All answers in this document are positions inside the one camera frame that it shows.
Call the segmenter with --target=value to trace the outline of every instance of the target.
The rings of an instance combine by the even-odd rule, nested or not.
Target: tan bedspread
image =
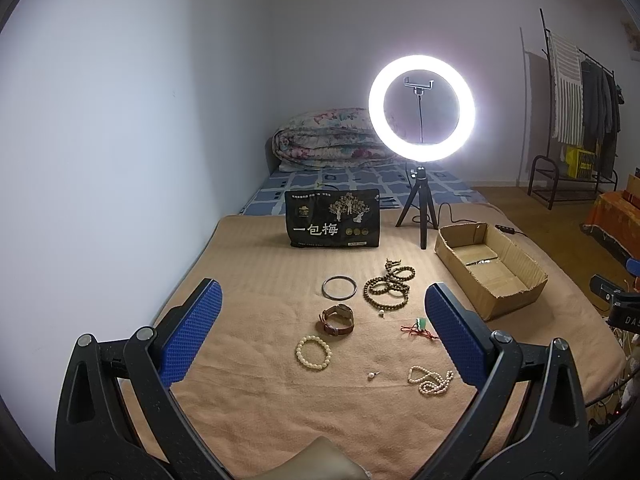
[[[442,396],[425,397],[407,383],[420,365],[444,375],[454,370],[443,345],[400,332],[424,316],[424,291],[445,282],[471,305],[433,252],[418,245],[418,227],[393,227],[399,211],[384,210],[377,249],[296,249],[289,245],[283,217],[229,216],[220,221],[204,254],[168,306],[181,304],[204,277],[222,285],[223,308],[185,380],[172,386],[178,402],[213,453],[243,478],[291,458],[325,435],[376,480],[409,478],[433,453],[471,401],[475,389],[458,374]],[[453,206],[455,218],[511,224],[489,205]],[[442,224],[448,214],[443,210]],[[547,345],[560,336],[570,343],[587,400],[615,380],[624,364],[620,346],[578,287],[528,238],[513,235],[549,275],[536,303],[489,322],[520,342]],[[364,301],[362,285],[384,271],[386,258],[414,266],[410,300],[384,319]],[[334,304],[321,295],[325,278],[347,274],[358,282],[348,303],[356,327],[351,335],[319,332],[318,314]],[[304,335],[321,335],[334,357],[322,371],[302,367],[295,357]],[[305,346],[310,361],[322,354]],[[367,373],[380,371],[372,381]],[[146,448],[161,456],[142,419],[130,385],[125,386]],[[519,384],[488,451],[502,445],[516,414]]]

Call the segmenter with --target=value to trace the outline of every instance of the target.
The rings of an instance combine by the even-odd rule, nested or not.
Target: white wall
[[[0,34],[0,392],[50,463],[76,338],[151,322],[267,174],[267,1],[21,0]]]
[[[546,60],[536,62],[544,56],[543,7],[548,27],[616,71],[630,103],[622,110],[616,166],[625,172],[640,163],[628,150],[640,143],[633,104],[640,64],[626,50],[619,0],[273,1],[279,120],[309,109],[366,106],[386,63],[407,54],[439,57],[466,79],[477,107],[472,137],[443,165],[470,182],[512,184],[521,154],[528,168],[535,155],[529,152],[546,146],[548,79],[529,88],[530,79],[546,77]],[[533,74],[520,28],[524,50],[536,56]],[[415,107],[414,97],[407,99]]]

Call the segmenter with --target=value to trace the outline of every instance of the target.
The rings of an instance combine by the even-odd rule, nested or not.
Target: red string
[[[414,323],[413,326],[401,326],[400,330],[402,332],[407,332],[409,335],[421,335],[423,337],[428,337],[431,340],[440,339],[438,336],[433,335],[427,329],[425,329],[425,330],[418,329],[418,324],[417,323]]]

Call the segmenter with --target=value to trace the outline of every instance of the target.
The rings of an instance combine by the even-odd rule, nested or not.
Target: screw
[[[558,349],[558,350],[566,350],[567,348],[569,348],[569,343],[567,341],[565,341],[564,339],[557,337],[554,339],[554,346]]]
[[[78,338],[78,346],[87,346],[91,342],[90,334],[83,334]]]
[[[494,330],[494,339],[500,343],[510,343],[513,341],[513,337],[502,330]]]
[[[140,341],[146,341],[148,339],[151,339],[151,336],[153,334],[154,330],[152,328],[149,328],[148,326],[145,326],[136,332],[136,337],[140,339]]]

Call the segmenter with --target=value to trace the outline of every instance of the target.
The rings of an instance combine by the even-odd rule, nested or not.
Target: black package
[[[287,191],[287,234],[294,247],[377,247],[380,192]]]

